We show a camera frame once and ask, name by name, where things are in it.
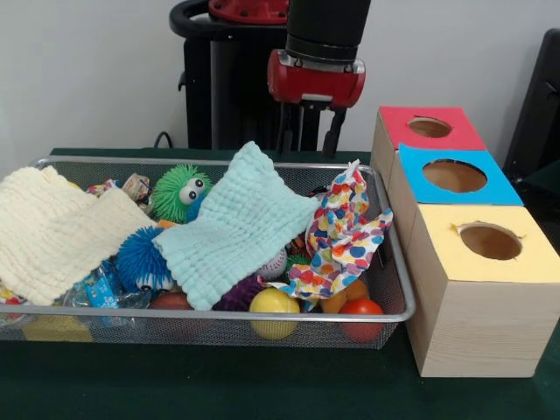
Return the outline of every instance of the cable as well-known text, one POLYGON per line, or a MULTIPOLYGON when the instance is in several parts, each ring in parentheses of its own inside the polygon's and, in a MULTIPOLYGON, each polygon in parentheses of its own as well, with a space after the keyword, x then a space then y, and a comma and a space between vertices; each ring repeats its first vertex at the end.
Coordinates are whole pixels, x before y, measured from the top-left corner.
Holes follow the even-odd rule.
POLYGON ((173 149, 173 141, 167 131, 162 131, 157 135, 156 142, 154 143, 154 147, 157 148, 159 146, 159 142, 161 142, 162 137, 165 137, 165 139, 167 140, 167 144, 169 145, 169 148, 173 149))

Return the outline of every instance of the wire mesh basket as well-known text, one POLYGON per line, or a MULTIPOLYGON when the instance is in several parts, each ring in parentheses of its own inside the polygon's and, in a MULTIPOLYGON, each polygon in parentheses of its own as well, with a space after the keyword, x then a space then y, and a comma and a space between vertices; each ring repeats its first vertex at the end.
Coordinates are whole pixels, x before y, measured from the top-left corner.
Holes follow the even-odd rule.
MULTIPOLYGON (((222 161, 62 156, 40 159, 33 166, 40 169, 52 165, 69 181, 85 189, 106 179, 125 180, 133 172, 150 177, 155 184, 174 165, 185 163, 197 165, 214 183, 228 168, 228 162, 222 161)), ((275 167, 285 184, 303 195, 317 186, 329 185, 347 168, 345 164, 275 164, 275 167)), ((366 216, 373 219, 388 205, 387 196, 376 172, 367 166, 361 166, 360 170, 367 181, 370 201, 366 216)), ((370 297, 383 309, 383 315, 0 305, 0 340, 381 348, 398 323, 412 316, 415 301, 394 228, 389 230, 375 255, 365 279, 370 297), (255 322, 269 330, 271 336, 283 335, 286 323, 295 329, 284 339, 265 339, 254 330, 255 322), (376 331, 373 339, 372 328, 376 331)))

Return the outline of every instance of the baseball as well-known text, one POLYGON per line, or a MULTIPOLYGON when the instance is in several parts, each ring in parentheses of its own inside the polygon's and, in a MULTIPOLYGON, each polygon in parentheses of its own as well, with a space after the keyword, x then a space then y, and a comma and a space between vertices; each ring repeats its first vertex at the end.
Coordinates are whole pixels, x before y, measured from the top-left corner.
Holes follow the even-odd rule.
POLYGON ((282 248, 278 254, 266 264, 264 264, 257 272, 264 280, 273 280, 280 277, 286 270, 288 263, 288 254, 282 248))

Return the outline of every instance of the colorful heart print cloth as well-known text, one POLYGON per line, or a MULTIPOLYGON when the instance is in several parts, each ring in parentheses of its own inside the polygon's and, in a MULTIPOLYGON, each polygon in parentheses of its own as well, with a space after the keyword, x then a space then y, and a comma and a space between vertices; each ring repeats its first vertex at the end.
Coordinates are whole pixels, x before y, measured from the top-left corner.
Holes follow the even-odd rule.
POLYGON ((290 284, 270 283, 294 298, 307 301, 310 310, 319 299, 331 298, 352 284, 369 268, 374 252, 393 221, 385 210, 367 221, 368 186, 361 176, 360 161, 349 164, 332 182, 306 232, 310 265, 294 264, 290 284))

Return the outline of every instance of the yellow ball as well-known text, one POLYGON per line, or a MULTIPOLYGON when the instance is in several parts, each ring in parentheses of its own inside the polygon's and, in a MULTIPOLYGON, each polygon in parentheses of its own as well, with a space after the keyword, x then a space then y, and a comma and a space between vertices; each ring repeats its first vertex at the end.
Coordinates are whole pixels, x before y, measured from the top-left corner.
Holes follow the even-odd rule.
MULTIPOLYGON (((250 312, 299 313, 298 301, 278 289, 265 289, 253 298, 250 312)), ((251 321, 257 334, 267 340, 288 337, 298 326, 295 321, 251 321)))

